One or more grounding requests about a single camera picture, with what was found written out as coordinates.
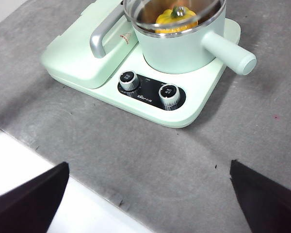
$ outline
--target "logo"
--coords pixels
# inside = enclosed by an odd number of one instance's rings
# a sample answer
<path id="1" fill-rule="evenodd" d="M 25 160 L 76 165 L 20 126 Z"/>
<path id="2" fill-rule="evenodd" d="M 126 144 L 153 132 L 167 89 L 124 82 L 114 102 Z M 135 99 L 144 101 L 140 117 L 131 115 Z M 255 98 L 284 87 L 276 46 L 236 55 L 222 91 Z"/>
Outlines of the logo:
<path id="1" fill-rule="evenodd" d="M 131 36 L 131 33 L 126 33 L 124 35 L 120 35 L 120 37 L 126 41 L 126 44 L 129 44 L 130 36 Z"/>
<path id="2" fill-rule="evenodd" d="M 145 98 L 143 95 L 138 95 L 137 98 L 140 98 L 142 100 L 146 100 L 146 101 L 152 103 L 152 100 L 149 100 L 148 98 Z"/>

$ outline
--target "pumpkin stem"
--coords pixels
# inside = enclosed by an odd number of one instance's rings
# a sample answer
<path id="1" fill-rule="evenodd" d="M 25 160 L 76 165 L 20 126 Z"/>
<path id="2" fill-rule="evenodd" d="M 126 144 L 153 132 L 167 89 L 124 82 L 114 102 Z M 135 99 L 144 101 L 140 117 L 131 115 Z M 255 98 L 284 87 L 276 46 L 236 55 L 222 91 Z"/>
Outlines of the pumpkin stem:
<path id="1" fill-rule="evenodd" d="M 185 9 L 183 6 L 174 6 L 171 17 L 178 18 L 185 16 Z"/>

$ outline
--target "metal handle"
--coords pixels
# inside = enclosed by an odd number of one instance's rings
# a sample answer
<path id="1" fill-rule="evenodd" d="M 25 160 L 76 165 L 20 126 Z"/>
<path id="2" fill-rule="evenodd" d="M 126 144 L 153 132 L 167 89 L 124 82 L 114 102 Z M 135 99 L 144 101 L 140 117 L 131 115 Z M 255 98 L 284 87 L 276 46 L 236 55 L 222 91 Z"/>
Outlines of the metal handle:
<path id="1" fill-rule="evenodd" d="M 102 39 L 123 15 L 124 6 L 119 4 L 93 31 L 89 44 L 96 58 L 103 58 L 106 55 L 106 51 L 102 46 Z"/>

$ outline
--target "control knob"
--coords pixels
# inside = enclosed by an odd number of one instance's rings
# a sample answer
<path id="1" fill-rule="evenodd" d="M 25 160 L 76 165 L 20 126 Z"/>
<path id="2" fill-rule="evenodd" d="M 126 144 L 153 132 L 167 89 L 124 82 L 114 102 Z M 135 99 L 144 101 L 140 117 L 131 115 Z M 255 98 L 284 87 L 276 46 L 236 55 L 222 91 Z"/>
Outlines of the control knob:
<path id="1" fill-rule="evenodd" d="M 180 101 L 179 88 L 173 84 L 165 84 L 159 90 L 159 96 L 164 106 L 172 107 Z"/>
<path id="2" fill-rule="evenodd" d="M 140 83 L 137 74 L 132 70 L 123 72 L 119 78 L 119 82 L 121 87 L 126 91 L 135 90 Z"/>

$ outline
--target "gray countertop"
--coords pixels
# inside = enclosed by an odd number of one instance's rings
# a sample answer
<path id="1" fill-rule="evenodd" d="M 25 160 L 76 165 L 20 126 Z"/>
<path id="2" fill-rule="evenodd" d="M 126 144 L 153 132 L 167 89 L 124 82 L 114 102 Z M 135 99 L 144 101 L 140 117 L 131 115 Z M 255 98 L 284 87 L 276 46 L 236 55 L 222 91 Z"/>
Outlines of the gray countertop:
<path id="1" fill-rule="evenodd" d="M 0 128 L 53 163 L 69 162 L 72 176 L 153 231 L 249 232 L 231 159 L 291 189 L 291 0 L 228 0 L 226 16 L 258 65 L 247 77 L 226 69 L 184 129 L 66 87 L 40 65 L 90 3 L 30 0 L 0 24 Z"/>

